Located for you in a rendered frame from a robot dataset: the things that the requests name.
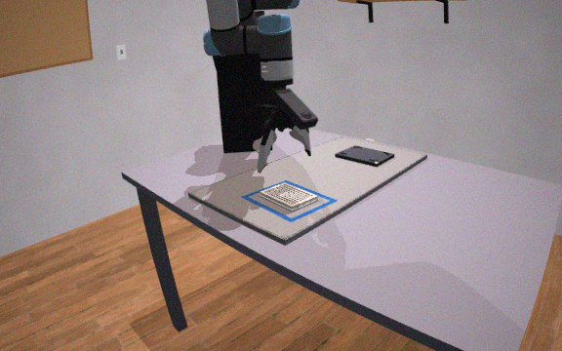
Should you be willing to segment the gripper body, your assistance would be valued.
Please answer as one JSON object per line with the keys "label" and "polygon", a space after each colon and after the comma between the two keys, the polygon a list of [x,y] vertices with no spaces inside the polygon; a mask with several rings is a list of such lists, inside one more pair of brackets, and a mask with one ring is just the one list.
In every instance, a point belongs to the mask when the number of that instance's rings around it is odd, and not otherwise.
{"label": "gripper body", "polygon": [[286,115],[286,113],[272,100],[274,91],[284,90],[286,86],[279,87],[266,87],[264,85],[292,85],[293,78],[288,80],[265,81],[259,80],[259,86],[262,86],[263,102],[255,105],[255,119],[256,126],[263,127],[266,120],[269,119],[270,114],[275,116],[275,125],[279,132],[284,132],[284,129],[293,129],[295,124]]}

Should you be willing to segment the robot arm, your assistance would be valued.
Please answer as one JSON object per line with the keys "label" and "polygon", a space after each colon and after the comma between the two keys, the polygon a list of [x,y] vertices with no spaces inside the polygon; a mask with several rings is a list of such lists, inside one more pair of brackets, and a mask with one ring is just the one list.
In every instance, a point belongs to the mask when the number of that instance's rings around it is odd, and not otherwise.
{"label": "robot arm", "polygon": [[[273,61],[261,62],[261,78],[265,81],[288,80],[294,76],[290,17],[274,14],[258,18],[254,11],[295,9],[300,0],[206,2],[211,29],[205,30],[203,41],[208,56],[260,54],[261,61]],[[291,89],[274,91],[272,99],[300,130],[316,126],[316,115]]]}

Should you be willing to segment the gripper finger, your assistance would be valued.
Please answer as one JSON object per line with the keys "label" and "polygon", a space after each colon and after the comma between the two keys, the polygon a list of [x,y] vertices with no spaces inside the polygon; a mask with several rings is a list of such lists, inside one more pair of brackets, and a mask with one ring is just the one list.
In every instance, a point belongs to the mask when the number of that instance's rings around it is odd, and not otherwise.
{"label": "gripper finger", "polygon": [[304,150],[308,156],[311,156],[309,129],[300,130],[297,126],[289,132],[290,136],[300,141],[304,145]]}
{"label": "gripper finger", "polygon": [[266,120],[263,124],[263,137],[255,140],[253,144],[253,148],[259,153],[258,173],[261,173],[263,168],[266,166],[266,160],[270,154],[270,148],[277,139],[277,135],[274,132],[275,130],[275,116],[270,114],[269,119]]}

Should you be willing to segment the blue rectangular tape outline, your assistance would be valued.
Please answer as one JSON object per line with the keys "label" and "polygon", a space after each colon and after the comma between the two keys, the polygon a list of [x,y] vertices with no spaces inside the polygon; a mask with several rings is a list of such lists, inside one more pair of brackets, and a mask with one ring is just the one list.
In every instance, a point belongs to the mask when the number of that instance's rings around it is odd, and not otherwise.
{"label": "blue rectangular tape outline", "polygon": [[[265,189],[268,189],[268,188],[270,188],[270,187],[279,185],[279,184],[284,183],[284,182],[285,182],[285,183],[288,183],[288,184],[291,184],[291,185],[293,185],[293,186],[295,186],[295,187],[297,187],[297,188],[300,188],[300,189],[302,189],[302,190],[305,190],[305,191],[307,191],[307,192],[310,192],[310,193],[312,193],[312,194],[315,194],[315,195],[317,195],[317,196],[320,196],[320,197],[322,197],[322,198],[325,198],[325,199],[327,199],[327,200],[330,200],[330,202],[327,202],[327,203],[325,203],[325,204],[323,204],[323,205],[321,205],[321,206],[319,206],[319,207],[317,207],[317,208],[314,208],[314,209],[312,209],[312,210],[310,210],[310,211],[308,211],[308,212],[305,212],[305,213],[303,213],[303,214],[300,214],[300,215],[298,215],[298,216],[295,216],[295,217],[293,217],[293,218],[290,218],[290,217],[288,217],[288,216],[286,216],[286,215],[284,215],[284,214],[280,214],[280,213],[276,212],[275,210],[273,210],[273,209],[271,209],[271,208],[269,208],[269,207],[267,207],[267,206],[265,206],[265,205],[263,205],[263,204],[261,204],[261,203],[255,201],[255,200],[249,198],[249,196],[252,196],[252,195],[254,195],[254,194],[260,193],[261,191],[263,191],[263,190],[265,190]],[[261,189],[261,190],[259,190],[259,191],[256,191],[256,192],[247,194],[247,195],[245,195],[245,196],[242,196],[242,198],[244,198],[244,199],[246,199],[246,200],[248,200],[248,201],[250,201],[250,202],[252,202],[252,203],[254,203],[254,204],[256,204],[256,205],[258,205],[258,206],[260,206],[260,207],[262,207],[262,208],[264,208],[265,210],[267,210],[267,211],[269,211],[269,212],[271,212],[271,213],[273,213],[273,214],[275,214],[275,215],[278,215],[278,216],[280,216],[280,217],[282,217],[282,218],[284,218],[284,219],[286,219],[286,220],[288,220],[288,221],[290,221],[290,222],[295,221],[295,220],[297,220],[297,219],[299,219],[299,218],[301,218],[301,217],[303,217],[303,216],[309,215],[309,214],[311,214],[311,213],[313,213],[313,212],[316,212],[316,211],[318,211],[318,210],[320,210],[320,209],[322,209],[322,208],[324,208],[324,207],[326,207],[326,206],[328,206],[328,205],[331,205],[331,204],[333,204],[333,203],[335,203],[335,202],[338,201],[338,200],[335,200],[335,199],[333,199],[333,198],[330,198],[330,197],[327,197],[327,196],[325,196],[325,195],[322,195],[322,194],[320,194],[320,193],[317,193],[317,192],[315,192],[315,191],[312,191],[312,190],[310,190],[310,189],[307,189],[307,188],[304,188],[304,187],[299,186],[299,185],[297,185],[297,184],[294,184],[294,183],[292,183],[292,182],[290,182],[290,181],[288,181],[288,180],[285,180],[285,181],[282,181],[282,182],[280,182],[280,183],[271,185],[271,186],[266,187],[266,188],[264,188],[264,189]]]}

